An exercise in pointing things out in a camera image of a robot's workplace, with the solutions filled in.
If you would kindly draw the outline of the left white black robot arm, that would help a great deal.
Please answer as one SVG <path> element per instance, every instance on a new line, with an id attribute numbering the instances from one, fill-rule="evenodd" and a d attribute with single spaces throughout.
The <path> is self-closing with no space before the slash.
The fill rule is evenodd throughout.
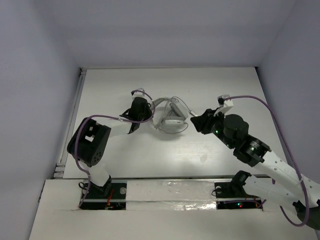
<path id="1" fill-rule="evenodd" d="M 79 169 L 88 176 L 86 191 L 94 191 L 100 197 L 111 193 L 112 178 L 101 163 L 110 138 L 135 132 L 140 124 L 154 115 L 154 103 L 143 97 L 135 97 L 131 107 L 119 117 L 94 115 L 82 120 L 67 145 L 67 152 L 75 159 Z M 106 118 L 99 123 L 94 118 Z"/>

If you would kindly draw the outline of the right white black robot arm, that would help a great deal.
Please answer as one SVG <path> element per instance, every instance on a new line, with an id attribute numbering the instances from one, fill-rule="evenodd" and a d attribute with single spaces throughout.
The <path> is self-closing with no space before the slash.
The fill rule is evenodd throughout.
<path id="1" fill-rule="evenodd" d="M 249 124 L 236 114 L 224 115 L 207 109 L 191 119 L 197 132 L 214 134 L 233 151 L 236 159 L 256 169 L 275 183 L 264 183 L 249 172 L 240 170 L 232 178 L 231 192 L 261 197 L 295 213 L 308 227 L 320 228 L 320 185 L 298 173 L 260 139 L 249 134 Z"/>

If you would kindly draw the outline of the white grey headphones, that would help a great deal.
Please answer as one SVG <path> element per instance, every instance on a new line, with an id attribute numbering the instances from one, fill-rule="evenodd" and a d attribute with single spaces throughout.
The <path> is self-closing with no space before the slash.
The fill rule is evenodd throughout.
<path id="1" fill-rule="evenodd" d="M 189 124 L 189 108 L 185 105 L 182 99 L 177 96 L 160 97 L 154 100 L 154 106 L 151 108 L 155 110 L 161 103 L 165 102 L 165 106 L 158 122 L 151 120 L 153 127 L 159 131 L 167 134 L 180 134 L 184 132 Z"/>

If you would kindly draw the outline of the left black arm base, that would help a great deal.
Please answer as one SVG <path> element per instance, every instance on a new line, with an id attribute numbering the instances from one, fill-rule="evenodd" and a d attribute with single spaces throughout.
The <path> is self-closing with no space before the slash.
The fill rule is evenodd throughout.
<path id="1" fill-rule="evenodd" d="M 107 186 L 108 189 L 106 192 L 103 192 L 101 189 L 91 183 L 84 200 L 83 197 L 86 193 L 88 183 L 80 182 L 78 186 L 82 190 L 79 206 L 81 210 L 126 210 L 126 182 L 111 182 Z"/>

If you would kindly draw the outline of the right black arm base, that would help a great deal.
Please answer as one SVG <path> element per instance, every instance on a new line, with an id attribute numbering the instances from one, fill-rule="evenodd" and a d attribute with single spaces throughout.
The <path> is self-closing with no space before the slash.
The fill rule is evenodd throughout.
<path id="1" fill-rule="evenodd" d="M 249 195 L 243 186 L 252 175 L 240 170 L 229 182 L 214 184 L 211 195 L 217 199 L 218 210 L 263 209 L 266 200 L 256 195 Z"/>

